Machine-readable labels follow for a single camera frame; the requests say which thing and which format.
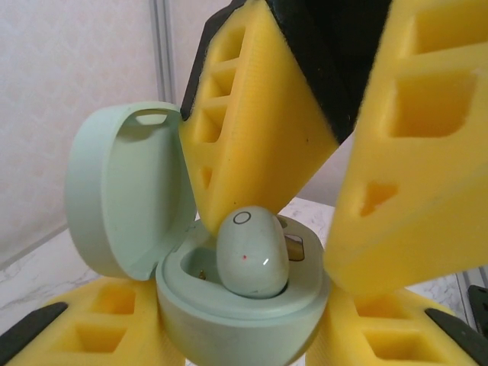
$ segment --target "earbud charging case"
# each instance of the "earbud charging case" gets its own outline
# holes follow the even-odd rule
[[[101,275],[155,278],[165,331],[199,366],[289,364],[313,341],[329,294],[320,241],[281,217],[295,257],[285,290],[264,300],[228,291],[216,240],[194,220],[179,123],[179,109],[162,102],[101,109],[84,122],[66,175],[73,242]]]

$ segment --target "charging case lid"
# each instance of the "charging case lid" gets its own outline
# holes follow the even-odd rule
[[[194,222],[179,108],[143,102],[101,109],[82,125],[66,173],[66,216],[97,273],[145,281]]]

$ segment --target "mint green earbud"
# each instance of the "mint green earbud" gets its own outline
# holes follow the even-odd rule
[[[278,218],[263,207],[244,207],[222,223],[217,237],[217,270],[235,294],[265,299],[287,284],[289,262]]]

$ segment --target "yellow foam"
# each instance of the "yellow foam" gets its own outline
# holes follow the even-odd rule
[[[154,281],[102,278],[50,303],[69,307],[8,366],[183,366],[164,332]]]
[[[407,290],[374,302],[334,286],[307,366],[475,366],[426,314],[449,310]]]
[[[392,4],[324,255],[347,291],[488,263],[487,19],[485,0]]]
[[[337,149],[264,0],[235,10],[212,39],[180,137],[213,234],[239,207],[278,213]]]

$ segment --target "black foam edge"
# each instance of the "black foam edge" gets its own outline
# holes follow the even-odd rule
[[[467,289],[478,332],[488,339],[488,289],[472,284]]]
[[[53,303],[27,314],[0,335],[0,366],[7,364],[68,308],[67,303]]]
[[[246,0],[232,0],[229,5],[219,10],[205,22],[204,30],[198,44],[197,54],[190,72],[190,78],[185,90],[185,96],[181,103],[181,117],[187,120],[193,110],[194,101],[197,96],[200,84],[201,73],[204,69],[205,59],[207,58],[208,47],[215,34],[225,24],[230,15],[238,8],[242,7]]]
[[[338,143],[352,133],[352,103],[329,47],[303,0],[266,0]]]
[[[437,309],[425,313],[479,366],[488,366],[488,339],[451,314]]]

